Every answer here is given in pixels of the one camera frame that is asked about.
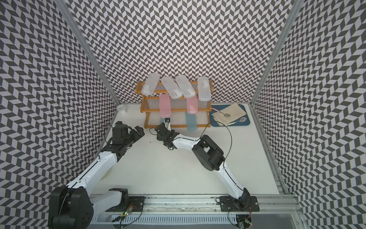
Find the pink pencil case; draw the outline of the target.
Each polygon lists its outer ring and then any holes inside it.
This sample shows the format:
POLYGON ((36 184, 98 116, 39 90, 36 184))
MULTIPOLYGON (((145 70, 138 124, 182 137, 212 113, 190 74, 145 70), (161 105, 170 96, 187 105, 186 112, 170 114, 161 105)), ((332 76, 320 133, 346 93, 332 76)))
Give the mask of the pink pencil case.
POLYGON ((171 116, 171 103, 169 94, 159 95, 159 114, 161 118, 169 118, 171 116))
POLYGON ((187 113, 195 115, 198 113, 198 99, 197 96, 186 99, 187 113))

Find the clear pencil case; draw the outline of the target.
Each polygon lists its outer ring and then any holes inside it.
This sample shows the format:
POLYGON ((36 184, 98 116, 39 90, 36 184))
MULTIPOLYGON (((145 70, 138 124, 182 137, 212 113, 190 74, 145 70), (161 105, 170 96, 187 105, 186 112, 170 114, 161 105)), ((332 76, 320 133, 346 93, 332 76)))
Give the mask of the clear pencil case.
POLYGON ((198 98, 200 101, 208 102, 211 101, 212 93, 211 86, 208 77, 198 77, 198 98))
POLYGON ((188 99, 196 96, 194 88, 192 87, 191 83, 185 75, 178 75, 175 80, 185 98, 188 99))
POLYGON ((143 85, 143 88, 141 90, 142 95, 153 95, 159 83, 160 77, 161 75, 158 73, 151 73, 143 85))
POLYGON ((161 79, 161 82, 172 99, 179 99, 183 96, 181 89, 173 78, 166 76, 161 79))

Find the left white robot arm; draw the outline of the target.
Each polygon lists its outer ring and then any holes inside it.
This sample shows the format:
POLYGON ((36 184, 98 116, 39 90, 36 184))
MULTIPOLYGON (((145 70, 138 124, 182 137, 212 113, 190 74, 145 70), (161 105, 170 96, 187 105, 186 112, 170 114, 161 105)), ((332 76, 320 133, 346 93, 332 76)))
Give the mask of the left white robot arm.
POLYGON ((94 217, 109 209, 121 207, 124 211, 132 210, 127 189, 112 188, 96 198, 92 198, 91 193, 104 175, 143 136, 143 128, 132 128, 118 121, 112 128, 112 137, 87 169, 50 194, 48 228, 86 229, 94 217))

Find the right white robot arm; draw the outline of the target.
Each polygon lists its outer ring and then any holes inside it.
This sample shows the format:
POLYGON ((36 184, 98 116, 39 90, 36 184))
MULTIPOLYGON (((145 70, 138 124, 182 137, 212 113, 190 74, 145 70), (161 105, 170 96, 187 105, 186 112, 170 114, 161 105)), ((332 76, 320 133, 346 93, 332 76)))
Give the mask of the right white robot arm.
POLYGON ((168 149, 185 149, 192 151, 201 165, 208 171, 215 172, 229 193, 232 210, 251 209, 252 197, 231 173, 226 165, 223 150, 207 135, 199 138, 188 137, 174 130, 168 130, 161 123, 155 128, 157 140, 162 141, 168 149))

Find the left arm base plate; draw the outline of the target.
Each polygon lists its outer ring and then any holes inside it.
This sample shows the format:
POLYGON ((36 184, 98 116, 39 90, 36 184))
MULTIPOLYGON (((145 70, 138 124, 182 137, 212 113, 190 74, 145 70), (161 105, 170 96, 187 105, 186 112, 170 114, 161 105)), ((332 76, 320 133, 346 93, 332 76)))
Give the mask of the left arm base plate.
POLYGON ((113 208, 113 212, 127 212, 132 208, 132 212, 142 212, 144 208, 145 196, 129 197, 127 204, 120 204, 113 208))

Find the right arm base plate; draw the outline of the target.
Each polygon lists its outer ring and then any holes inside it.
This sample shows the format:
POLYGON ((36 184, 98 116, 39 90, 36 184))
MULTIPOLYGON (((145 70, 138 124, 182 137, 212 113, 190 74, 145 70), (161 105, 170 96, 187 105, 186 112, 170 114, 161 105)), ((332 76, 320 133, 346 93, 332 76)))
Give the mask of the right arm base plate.
POLYGON ((234 199, 231 196, 220 196, 219 205, 221 212, 239 211, 239 212, 259 212, 259 203, 255 196, 250 196, 244 202, 234 199))

